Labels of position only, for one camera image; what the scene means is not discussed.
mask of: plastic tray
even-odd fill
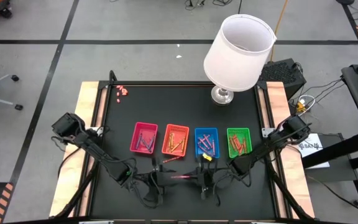
[[[169,149],[171,133],[173,133],[173,137],[172,137],[173,147],[177,146],[178,143],[183,141],[174,150]],[[189,136],[189,127],[168,124],[167,130],[165,132],[164,142],[162,144],[162,153],[174,155],[174,156],[185,156],[188,136]]]
[[[246,152],[245,150],[242,150],[241,153],[235,149],[233,149],[231,143],[230,143],[230,137],[233,137],[234,135],[237,136],[239,143],[242,144],[243,139],[246,140]],[[252,143],[251,143],[251,136],[249,134],[248,128],[228,128],[227,129],[227,143],[229,144],[229,157],[235,158],[236,156],[243,155],[244,153],[250,153],[252,152]]]
[[[214,145],[215,150],[208,144],[208,141],[204,141],[204,143],[209,147],[207,148],[203,143],[201,143],[201,147],[206,151],[202,150],[198,143],[200,142],[199,138],[204,139],[205,136],[208,137],[208,141],[211,145]],[[213,158],[219,158],[219,138],[218,138],[218,129],[217,128],[196,128],[195,133],[195,147],[196,147],[196,158],[199,155],[206,153],[207,155]]]
[[[135,124],[135,131],[132,137],[131,148],[132,152],[140,152],[151,154],[154,151],[155,138],[157,137],[158,125],[137,122]],[[150,144],[153,141],[150,149],[148,149],[144,143]]]

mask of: lamp shade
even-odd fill
[[[252,88],[276,41],[264,21],[238,14],[226,18],[204,60],[204,71],[218,87],[230,91]]]

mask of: paper sign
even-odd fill
[[[321,145],[318,134],[309,134],[309,137],[303,142],[301,142],[298,146],[299,146],[299,150],[302,153],[302,157],[308,156],[310,154],[313,154],[323,149],[323,145]],[[328,162],[324,162],[322,164],[309,167],[307,169],[325,168],[325,167],[329,167]]]

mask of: orange tray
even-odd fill
[[[174,156],[185,156],[188,136],[189,127],[168,124],[162,144],[162,153]]]

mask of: wooden table edge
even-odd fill
[[[75,113],[80,116],[86,125],[91,124],[92,115],[96,103],[96,96],[98,94],[99,82],[83,82],[81,85],[80,94],[78,95],[78,101]],[[281,82],[268,82],[267,92],[269,95],[270,105],[272,109],[272,115],[275,125],[284,120],[290,115],[288,108],[287,97],[284,91],[283,83]],[[96,119],[95,126],[101,126],[104,102],[106,100],[107,88],[102,89],[100,97],[98,117]],[[260,105],[262,108],[262,116],[264,117],[265,126],[269,127],[267,119],[266,102],[264,101],[263,91],[259,90]],[[65,156],[69,155],[76,148],[73,146],[67,146]],[[73,194],[78,188],[80,175],[82,172],[83,162],[85,158],[85,152],[79,151],[72,158],[70,158],[63,166],[60,173],[55,196],[53,198],[50,216],[58,214],[72,198]],[[302,166],[302,161],[299,153],[290,147],[285,148],[281,153],[283,162],[283,169],[285,173],[285,181],[289,191],[292,193],[296,201],[301,205],[307,214],[314,216],[313,206],[311,204],[308,186],[306,183],[306,177]],[[93,164],[93,160],[90,161],[88,171]],[[285,218],[285,205],[283,195],[276,186],[278,209],[280,216]],[[80,216],[86,215],[86,208],[88,205],[88,199],[90,194],[90,187],[88,186],[82,197],[82,204],[80,208]]]

